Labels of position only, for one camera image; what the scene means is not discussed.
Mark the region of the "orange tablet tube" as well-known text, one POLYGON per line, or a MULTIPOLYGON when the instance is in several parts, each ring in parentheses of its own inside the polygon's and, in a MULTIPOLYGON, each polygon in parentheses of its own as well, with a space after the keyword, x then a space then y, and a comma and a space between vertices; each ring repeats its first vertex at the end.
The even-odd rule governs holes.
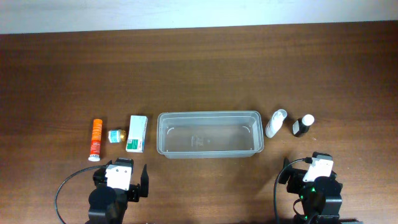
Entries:
POLYGON ((91 162, 100 161, 102 127, 103 127, 103 121, 101 119, 93 120, 90 155, 88 157, 88 160, 91 162))

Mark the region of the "small jar gold lid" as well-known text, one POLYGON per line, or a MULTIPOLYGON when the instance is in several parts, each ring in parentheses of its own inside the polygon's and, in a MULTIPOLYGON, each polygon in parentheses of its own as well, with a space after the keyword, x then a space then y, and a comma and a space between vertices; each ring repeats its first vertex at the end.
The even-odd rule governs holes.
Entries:
POLYGON ((123 129, 112 129, 108 131, 108 140, 110 143, 121 143, 126 141, 127 134, 123 129))

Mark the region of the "white green medicine box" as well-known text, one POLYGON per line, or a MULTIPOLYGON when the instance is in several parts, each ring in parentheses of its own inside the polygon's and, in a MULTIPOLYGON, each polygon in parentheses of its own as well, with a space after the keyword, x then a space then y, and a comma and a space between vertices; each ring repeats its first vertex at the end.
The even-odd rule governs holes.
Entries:
POLYGON ((144 152, 147 117, 132 115, 130 117, 129 132, 127 135, 127 152, 144 152))

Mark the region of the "white plastic bottle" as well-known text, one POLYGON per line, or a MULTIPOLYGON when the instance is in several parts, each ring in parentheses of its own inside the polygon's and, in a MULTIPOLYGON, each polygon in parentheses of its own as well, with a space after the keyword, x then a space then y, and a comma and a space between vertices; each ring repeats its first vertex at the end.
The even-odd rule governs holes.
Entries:
POLYGON ((272 115, 271 119, 266 125, 266 136, 268 138, 273 138, 275 134, 282 127, 285 118, 287 117, 287 112, 284 109, 279 109, 272 115))

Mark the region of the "dark bottle white cap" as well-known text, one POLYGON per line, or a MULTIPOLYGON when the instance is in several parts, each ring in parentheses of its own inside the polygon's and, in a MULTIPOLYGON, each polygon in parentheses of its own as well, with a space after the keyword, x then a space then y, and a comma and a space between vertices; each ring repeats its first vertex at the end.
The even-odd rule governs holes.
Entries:
POLYGON ((306 114, 302 118, 296 120, 292 126, 292 132, 295 137, 301 137, 308 132, 311 125, 315 122, 315 118, 311 114, 306 114))

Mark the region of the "clear plastic container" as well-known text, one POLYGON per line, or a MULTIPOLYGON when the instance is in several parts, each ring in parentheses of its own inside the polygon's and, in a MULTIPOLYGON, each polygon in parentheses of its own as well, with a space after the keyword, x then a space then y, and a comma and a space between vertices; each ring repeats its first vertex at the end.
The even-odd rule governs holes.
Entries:
POLYGON ((157 151, 168 159, 251 157, 264 149, 257 111, 162 113, 157 151))

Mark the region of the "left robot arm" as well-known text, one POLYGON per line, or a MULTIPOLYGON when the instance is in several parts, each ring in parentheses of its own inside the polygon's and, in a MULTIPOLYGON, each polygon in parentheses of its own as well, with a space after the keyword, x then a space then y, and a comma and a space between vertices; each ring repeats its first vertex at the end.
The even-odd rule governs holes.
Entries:
POLYGON ((136 185, 131 183, 133 171, 134 161, 121 157, 95 171, 93 181, 96 188, 88 197, 88 223, 122 224, 128 203, 137 203, 148 197, 147 167, 144 166, 136 185))

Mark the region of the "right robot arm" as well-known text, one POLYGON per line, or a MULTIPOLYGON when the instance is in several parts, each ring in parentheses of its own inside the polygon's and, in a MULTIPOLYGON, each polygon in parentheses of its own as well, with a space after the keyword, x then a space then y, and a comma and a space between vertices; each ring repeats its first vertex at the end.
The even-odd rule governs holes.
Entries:
POLYGON ((290 162, 284 159, 282 170, 274 183, 285 184, 287 192, 298 195, 294 205, 300 203, 303 212, 294 209, 293 223, 298 224, 363 224, 357 219, 341 219, 343 184, 336 180, 333 157, 314 152, 310 157, 290 162))

